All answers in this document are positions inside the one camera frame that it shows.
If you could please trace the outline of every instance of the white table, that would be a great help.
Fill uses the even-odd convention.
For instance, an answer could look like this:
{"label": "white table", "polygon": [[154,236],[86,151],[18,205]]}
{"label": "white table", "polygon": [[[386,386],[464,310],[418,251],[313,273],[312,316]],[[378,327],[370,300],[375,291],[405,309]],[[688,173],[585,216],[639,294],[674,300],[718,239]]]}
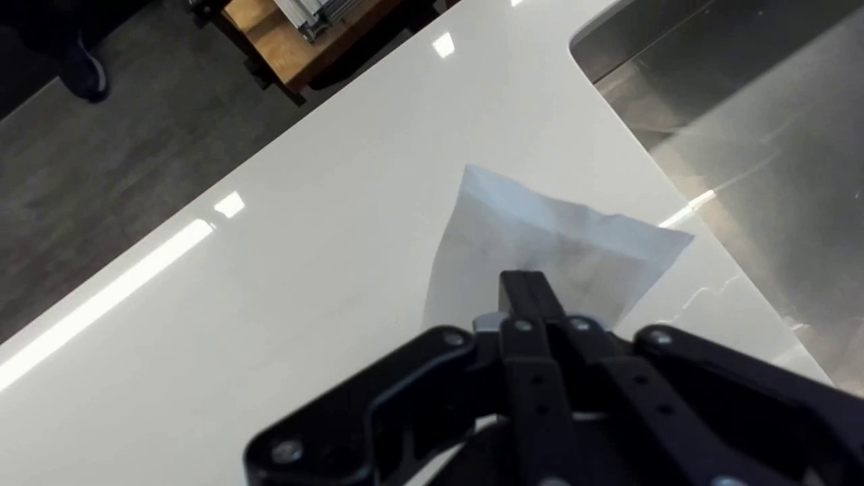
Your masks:
{"label": "white table", "polygon": [[416,332],[467,163],[698,236],[625,335],[821,375],[574,63],[610,9],[464,0],[36,318],[0,350],[0,485],[242,485],[255,432]]}

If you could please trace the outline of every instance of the black object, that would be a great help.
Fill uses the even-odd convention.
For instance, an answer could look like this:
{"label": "black object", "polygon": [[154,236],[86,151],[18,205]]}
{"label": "black object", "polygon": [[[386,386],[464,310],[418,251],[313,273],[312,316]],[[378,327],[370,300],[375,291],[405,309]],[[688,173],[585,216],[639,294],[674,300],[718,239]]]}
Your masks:
{"label": "black object", "polygon": [[864,485],[864,402],[674,327],[625,343],[504,273],[475,332],[435,327],[247,448],[251,486]]}

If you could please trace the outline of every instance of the gray carpet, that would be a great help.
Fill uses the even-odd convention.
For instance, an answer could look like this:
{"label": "gray carpet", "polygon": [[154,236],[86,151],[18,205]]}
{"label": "gray carpet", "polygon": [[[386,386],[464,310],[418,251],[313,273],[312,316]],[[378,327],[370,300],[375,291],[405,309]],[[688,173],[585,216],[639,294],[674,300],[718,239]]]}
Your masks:
{"label": "gray carpet", "polygon": [[99,53],[103,107],[53,82],[0,123],[0,341],[162,225],[304,112],[182,4],[146,5]]}

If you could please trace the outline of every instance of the floor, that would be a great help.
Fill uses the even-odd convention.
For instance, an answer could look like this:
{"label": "floor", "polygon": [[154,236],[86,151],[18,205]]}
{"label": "floor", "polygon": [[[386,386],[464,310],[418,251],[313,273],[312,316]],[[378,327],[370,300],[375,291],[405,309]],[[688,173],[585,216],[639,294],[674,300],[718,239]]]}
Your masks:
{"label": "floor", "polygon": [[304,119],[177,0],[99,53],[103,107],[53,82],[0,123],[0,341]]}
{"label": "floor", "polygon": [[861,0],[705,0],[597,78],[836,383],[857,394],[861,55]]}

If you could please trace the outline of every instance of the white tissue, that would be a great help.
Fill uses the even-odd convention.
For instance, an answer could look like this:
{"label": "white tissue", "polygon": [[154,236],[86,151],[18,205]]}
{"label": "white tissue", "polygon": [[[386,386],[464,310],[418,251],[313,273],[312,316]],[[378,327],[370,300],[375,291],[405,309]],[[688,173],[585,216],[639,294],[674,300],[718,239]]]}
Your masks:
{"label": "white tissue", "polygon": [[467,169],[435,256],[425,324],[497,310],[504,270],[544,270],[567,313],[614,327],[666,275],[691,236],[552,201]]}

